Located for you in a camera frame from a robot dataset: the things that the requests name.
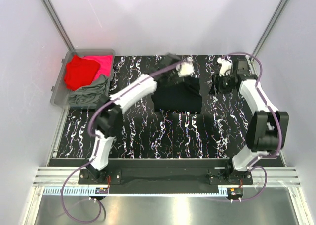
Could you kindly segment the black t shirt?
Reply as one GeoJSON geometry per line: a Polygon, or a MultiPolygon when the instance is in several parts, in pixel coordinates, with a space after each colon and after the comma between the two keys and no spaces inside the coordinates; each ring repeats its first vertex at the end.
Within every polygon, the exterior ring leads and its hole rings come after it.
{"type": "Polygon", "coordinates": [[[200,80],[186,77],[178,84],[159,87],[151,96],[156,111],[201,113],[200,80]]]}

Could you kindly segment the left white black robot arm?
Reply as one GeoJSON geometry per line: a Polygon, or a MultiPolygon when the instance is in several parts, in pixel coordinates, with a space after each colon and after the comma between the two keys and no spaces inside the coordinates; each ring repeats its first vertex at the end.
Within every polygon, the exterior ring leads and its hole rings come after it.
{"type": "Polygon", "coordinates": [[[154,66],[148,73],[141,74],[123,90],[111,96],[103,95],[88,124],[88,134],[95,139],[90,159],[85,164],[89,177],[97,184],[105,181],[105,168],[116,135],[123,126],[123,115],[142,98],[153,94],[157,88],[168,84],[176,85],[194,72],[192,60],[182,60],[168,54],[164,67],[154,66]]]}

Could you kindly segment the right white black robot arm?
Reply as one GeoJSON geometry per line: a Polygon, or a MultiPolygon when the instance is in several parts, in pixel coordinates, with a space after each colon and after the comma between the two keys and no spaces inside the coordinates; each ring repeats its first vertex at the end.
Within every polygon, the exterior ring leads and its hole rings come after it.
{"type": "Polygon", "coordinates": [[[254,164],[262,158],[276,157],[284,146],[289,123],[287,112],[271,103],[262,89],[259,77],[248,72],[247,60],[234,62],[218,58],[219,73],[212,77],[210,95],[237,90],[251,109],[252,119],[246,133],[246,145],[233,156],[218,179],[237,184],[250,178],[254,164]]]}

